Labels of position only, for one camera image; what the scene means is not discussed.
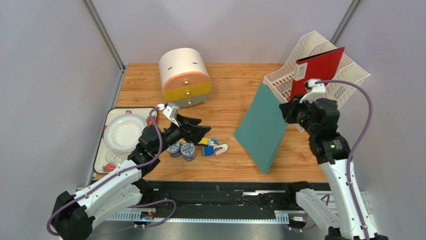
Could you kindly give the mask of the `teal file folder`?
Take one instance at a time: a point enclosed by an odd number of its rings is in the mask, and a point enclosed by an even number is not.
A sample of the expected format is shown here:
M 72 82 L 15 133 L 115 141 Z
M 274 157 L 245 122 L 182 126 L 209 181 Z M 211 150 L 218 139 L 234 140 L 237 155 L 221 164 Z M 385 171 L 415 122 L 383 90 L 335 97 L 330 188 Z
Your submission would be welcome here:
M 235 139 L 263 174 L 269 172 L 288 127 L 280 104 L 269 87 L 260 84 L 234 132 Z

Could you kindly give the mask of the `round drawer storage box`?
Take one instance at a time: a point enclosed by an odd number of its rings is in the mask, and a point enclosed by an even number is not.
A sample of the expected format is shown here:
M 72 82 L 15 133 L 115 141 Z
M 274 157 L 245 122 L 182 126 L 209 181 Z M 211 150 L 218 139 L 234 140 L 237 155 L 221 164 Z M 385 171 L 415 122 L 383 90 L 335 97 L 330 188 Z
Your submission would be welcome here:
M 188 47 L 166 52 L 159 60 L 164 100 L 181 108 L 203 103 L 212 90 L 212 81 L 201 54 Z

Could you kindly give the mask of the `red file folder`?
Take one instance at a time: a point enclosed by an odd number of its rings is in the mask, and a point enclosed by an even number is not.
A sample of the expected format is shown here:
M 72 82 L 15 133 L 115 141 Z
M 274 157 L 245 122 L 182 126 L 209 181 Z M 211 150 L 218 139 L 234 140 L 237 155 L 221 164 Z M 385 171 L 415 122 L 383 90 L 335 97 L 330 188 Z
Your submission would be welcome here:
M 307 93 L 305 82 L 310 79 L 331 80 L 337 72 L 345 47 L 296 60 L 288 101 Z

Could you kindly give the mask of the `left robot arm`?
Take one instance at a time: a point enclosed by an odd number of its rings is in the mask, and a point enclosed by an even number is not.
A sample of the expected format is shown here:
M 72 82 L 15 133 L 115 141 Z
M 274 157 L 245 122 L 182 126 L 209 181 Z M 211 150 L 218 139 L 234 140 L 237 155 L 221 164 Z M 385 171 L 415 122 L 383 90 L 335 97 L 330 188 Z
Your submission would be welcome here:
M 160 154 L 181 139 L 196 145 L 212 129 L 202 126 L 199 118 L 178 114 L 175 121 L 163 131 L 156 125 L 145 127 L 135 149 L 119 167 L 82 190 L 61 193 L 47 231 L 64 240 L 85 240 L 112 215 L 153 200 L 154 189 L 143 178 L 160 163 Z

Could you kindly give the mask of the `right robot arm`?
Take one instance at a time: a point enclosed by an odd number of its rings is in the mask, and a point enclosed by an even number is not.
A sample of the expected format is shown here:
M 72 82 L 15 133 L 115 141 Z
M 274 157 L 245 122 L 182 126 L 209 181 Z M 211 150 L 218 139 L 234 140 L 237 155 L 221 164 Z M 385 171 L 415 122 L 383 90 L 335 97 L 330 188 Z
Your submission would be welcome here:
M 286 123 L 299 124 L 309 135 L 309 148 L 324 172 L 337 212 L 334 213 L 307 182 L 291 189 L 296 204 L 311 217 L 326 240 L 386 240 L 363 204 L 351 148 L 337 131 L 340 112 L 335 100 L 295 98 L 279 106 Z

